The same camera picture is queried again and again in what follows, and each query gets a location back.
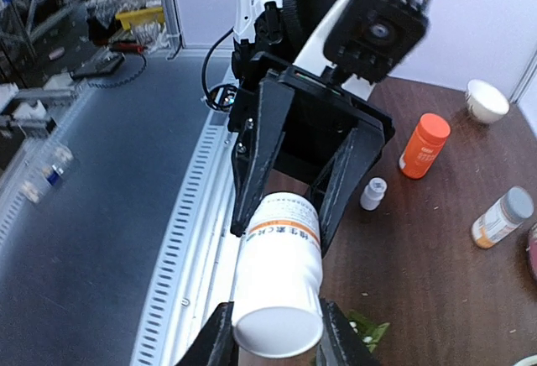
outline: brown tabletop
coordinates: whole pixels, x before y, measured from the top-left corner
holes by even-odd
[[[527,230],[537,216],[483,250],[472,223],[511,186],[537,203],[537,141],[517,107],[489,127],[468,118],[462,92],[388,79],[371,102],[394,119],[397,133],[367,179],[388,191],[375,212],[347,207],[323,261],[321,297],[391,327],[377,348],[385,365],[511,366],[537,354],[537,283],[529,274]],[[420,115],[448,120],[451,136],[429,173],[410,180],[397,166]],[[274,173],[272,191],[304,186]],[[246,365],[302,365],[250,355]]]

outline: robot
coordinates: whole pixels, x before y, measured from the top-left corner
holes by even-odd
[[[394,136],[391,117],[367,102],[374,85],[423,39],[430,0],[237,0],[231,33],[239,86],[218,85],[206,102],[229,112],[236,199],[231,233],[242,236],[271,169],[309,186],[321,253],[360,180]],[[335,303],[321,300],[318,365],[379,364]],[[179,365],[237,364],[232,303],[221,304]]]

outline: orange bottle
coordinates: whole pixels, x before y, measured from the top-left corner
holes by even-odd
[[[411,179],[423,177],[444,147],[450,133],[450,124],[444,118],[431,112],[421,116],[399,158],[399,168],[403,174]]]

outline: white pill bottle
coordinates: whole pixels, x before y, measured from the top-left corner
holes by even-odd
[[[259,204],[245,238],[233,295],[235,340],[264,358],[289,358],[314,347],[324,329],[315,208],[296,194],[270,194]]]
[[[472,238],[480,248],[491,248],[534,213],[534,202],[522,187],[512,187],[472,225]]]

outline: white cup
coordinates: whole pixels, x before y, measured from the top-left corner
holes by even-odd
[[[522,359],[514,366],[535,366],[537,365],[537,355],[530,356],[529,358]]]
[[[289,358],[323,333],[319,220],[304,197],[266,196],[248,225],[237,265],[233,336],[246,351]]]
[[[469,81],[466,98],[468,112],[479,123],[495,123],[509,111],[508,99],[485,81]]]

